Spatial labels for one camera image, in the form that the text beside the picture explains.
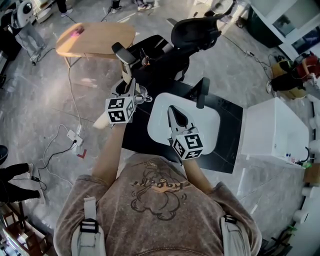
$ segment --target black table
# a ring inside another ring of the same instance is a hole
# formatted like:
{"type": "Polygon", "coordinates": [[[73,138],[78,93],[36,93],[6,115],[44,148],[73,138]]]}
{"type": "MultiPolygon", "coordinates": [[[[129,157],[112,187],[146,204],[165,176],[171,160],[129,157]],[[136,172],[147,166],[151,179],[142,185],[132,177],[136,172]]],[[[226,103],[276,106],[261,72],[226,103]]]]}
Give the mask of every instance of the black table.
{"type": "MultiPolygon", "coordinates": [[[[191,88],[193,87],[188,84],[170,79],[159,80],[148,86],[148,95],[153,98],[153,101],[137,106],[133,122],[128,123],[125,129],[122,147],[142,154],[163,156],[172,162],[179,162],[175,150],[171,146],[152,140],[147,127],[155,99],[159,94],[170,93],[188,99],[185,96],[191,88]]],[[[205,97],[205,105],[218,112],[220,127],[214,151],[201,155],[196,161],[201,168],[231,174],[237,157],[243,108],[214,94],[205,97]]]]}

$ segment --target red object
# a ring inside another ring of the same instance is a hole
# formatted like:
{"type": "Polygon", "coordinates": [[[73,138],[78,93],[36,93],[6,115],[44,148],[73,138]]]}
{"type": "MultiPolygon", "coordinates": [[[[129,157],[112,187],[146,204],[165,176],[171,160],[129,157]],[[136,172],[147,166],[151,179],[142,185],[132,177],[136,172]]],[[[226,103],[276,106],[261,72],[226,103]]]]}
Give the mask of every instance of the red object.
{"type": "Polygon", "coordinates": [[[71,34],[72,37],[79,36],[83,31],[85,31],[85,28],[83,26],[78,26],[71,34]]]}
{"type": "Polygon", "coordinates": [[[77,154],[76,156],[84,159],[84,158],[86,157],[86,154],[87,154],[87,150],[85,149],[85,150],[83,151],[83,154],[77,154]]]}

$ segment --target white cabinet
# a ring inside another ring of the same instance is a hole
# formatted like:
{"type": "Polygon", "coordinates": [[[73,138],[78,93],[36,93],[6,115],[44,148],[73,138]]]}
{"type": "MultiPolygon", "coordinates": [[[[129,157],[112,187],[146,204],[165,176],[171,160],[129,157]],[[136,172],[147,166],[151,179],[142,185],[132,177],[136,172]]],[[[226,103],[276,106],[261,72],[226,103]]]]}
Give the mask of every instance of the white cabinet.
{"type": "Polygon", "coordinates": [[[284,167],[308,156],[309,130],[279,98],[248,108],[241,153],[284,167]]]}

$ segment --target pink object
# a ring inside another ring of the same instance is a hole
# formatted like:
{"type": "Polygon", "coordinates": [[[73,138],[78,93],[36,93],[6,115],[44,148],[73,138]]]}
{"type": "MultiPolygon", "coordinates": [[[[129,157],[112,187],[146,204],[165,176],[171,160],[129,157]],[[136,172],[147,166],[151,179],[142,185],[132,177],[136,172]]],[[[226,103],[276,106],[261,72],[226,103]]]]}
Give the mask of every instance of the pink object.
{"type": "Polygon", "coordinates": [[[83,31],[85,31],[85,28],[83,26],[77,27],[71,34],[72,37],[79,36],[83,31]]]}

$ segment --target wooden table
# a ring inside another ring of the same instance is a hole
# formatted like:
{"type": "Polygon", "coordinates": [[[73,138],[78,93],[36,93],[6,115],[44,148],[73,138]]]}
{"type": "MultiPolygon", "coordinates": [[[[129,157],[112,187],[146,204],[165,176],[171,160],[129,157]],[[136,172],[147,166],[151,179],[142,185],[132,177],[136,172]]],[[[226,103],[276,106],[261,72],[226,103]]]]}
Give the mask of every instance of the wooden table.
{"type": "Polygon", "coordinates": [[[71,67],[67,57],[100,57],[116,59],[111,46],[116,42],[128,48],[136,36],[135,28],[120,22],[77,23],[68,28],[55,45],[56,52],[63,56],[68,67],[71,67]],[[72,36],[79,26],[84,31],[78,36],[72,36]]]}

